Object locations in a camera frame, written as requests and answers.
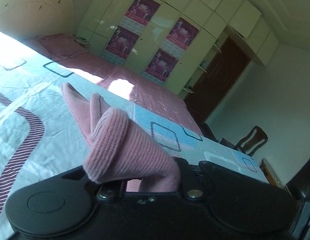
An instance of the chair backrest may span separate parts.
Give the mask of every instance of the chair backrest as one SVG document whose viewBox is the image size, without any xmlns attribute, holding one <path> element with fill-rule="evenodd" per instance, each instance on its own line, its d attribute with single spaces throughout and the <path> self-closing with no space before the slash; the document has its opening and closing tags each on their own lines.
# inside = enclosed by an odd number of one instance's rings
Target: chair backrest
<svg viewBox="0 0 310 240">
<path fill-rule="evenodd" d="M 254 134 L 254 136 L 250 140 L 248 140 L 252 136 L 253 132 L 255 132 L 255 131 L 256 131 L 256 133 Z M 238 150 L 242 153 L 247 154 L 246 152 L 249 151 L 250 149 L 252 149 L 256 145 L 256 147 L 248 154 L 249 156 L 252 156 L 267 141 L 268 141 L 268 137 L 267 137 L 266 133 L 260 127 L 255 126 L 246 137 L 241 139 L 235 145 L 234 149 Z"/>
</svg>

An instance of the round black cover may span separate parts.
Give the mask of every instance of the round black cover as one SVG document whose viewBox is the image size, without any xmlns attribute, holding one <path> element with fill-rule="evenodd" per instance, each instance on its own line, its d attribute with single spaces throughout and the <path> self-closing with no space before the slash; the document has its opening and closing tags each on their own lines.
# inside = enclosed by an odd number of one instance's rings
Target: round black cover
<svg viewBox="0 0 310 240">
<path fill-rule="evenodd" d="M 22 188 L 10 196 L 5 208 L 12 228 L 31 236 L 73 230 L 91 210 L 90 196 L 71 180 L 59 184 L 47 180 Z"/>
<path fill-rule="evenodd" d="M 295 216 L 295 202 L 284 190 L 266 183 L 220 187 L 210 210 L 223 225 L 237 232 L 269 235 L 282 232 Z"/>
</svg>

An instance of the folded pink garment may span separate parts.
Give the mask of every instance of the folded pink garment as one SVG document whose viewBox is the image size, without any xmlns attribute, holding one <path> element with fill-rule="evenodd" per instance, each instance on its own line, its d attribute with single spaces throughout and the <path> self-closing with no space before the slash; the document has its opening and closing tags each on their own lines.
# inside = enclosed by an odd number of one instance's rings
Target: folded pink garment
<svg viewBox="0 0 310 240">
<path fill-rule="evenodd" d="M 126 112 L 110 107 L 96 93 L 88 101 L 69 83 L 61 90 L 86 142 L 92 146 L 83 163 L 92 181 L 142 178 L 139 191 L 177 190 L 177 164 Z"/>
</svg>

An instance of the bed sheet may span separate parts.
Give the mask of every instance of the bed sheet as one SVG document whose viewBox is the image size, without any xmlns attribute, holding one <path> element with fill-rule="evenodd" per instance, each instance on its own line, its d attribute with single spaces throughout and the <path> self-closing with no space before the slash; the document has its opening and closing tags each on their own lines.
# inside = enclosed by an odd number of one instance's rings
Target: bed sheet
<svg viewBox="0 0 310 240">
<path fill-rule="evenodd" d="M 62 97 L 71 83 L 128 113 L 171 155 L 208 160 L 267 182 L 255 161 L 97 86 L 0 33 L 0 240 L 12 229 L 5 202 L 16 190 L 80 166 L 89 152 Z"/>
<path fill-rule="evenodd" d="M 90 73 L 95 76 L 92 81 L 99 86 L 172 122 L 202 134 L 188 112 L 184 101 L 166 88 L 121 65 L 112 65 L 88 53 L 65 35 L 52 35 L 38 38 L 38 40 L 53 54 L 53 60 L 59 64 Z"/>
</svg>

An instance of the poster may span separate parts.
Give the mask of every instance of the poster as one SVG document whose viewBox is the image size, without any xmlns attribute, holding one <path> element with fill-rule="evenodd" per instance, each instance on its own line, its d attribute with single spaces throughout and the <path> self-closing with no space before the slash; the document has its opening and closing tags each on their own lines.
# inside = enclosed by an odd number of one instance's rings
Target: poster
<svg viewBox="0 0 310 240">
<path fill-rule="evenodd" d="M 177 58 L 173 57 L 166 51 L 159 49 L 148 67 L 145 69 L 145 75 L 143 76 L 155 81 L 158 84 L 163 84 L 177 62 Z"/>
<path fill-rule="evenodd" d="M 174 25 L 142 76 L 164 84 L 178 60 L 198 33 L 198 29 L 180 18 Z"/>
<path fill-rule="evenodd" d="M 138 37 L 136 33 L 118 26 L 106 46 L 103 58 L 110 63 L 122 65 L 131 52 Z"/>
<path fill-rule="evenodd" d="M 160 4 L 153 0 L 135 0 L 125 13 L 120 26 L 141 35 L 159 6 Z"/>
<path fill-rule="evenodd" d="M 102 58 L 112 64 L 123 65 L 159 6 L 153 0 L 134 0 L 103 51 Z"/>
</svg>

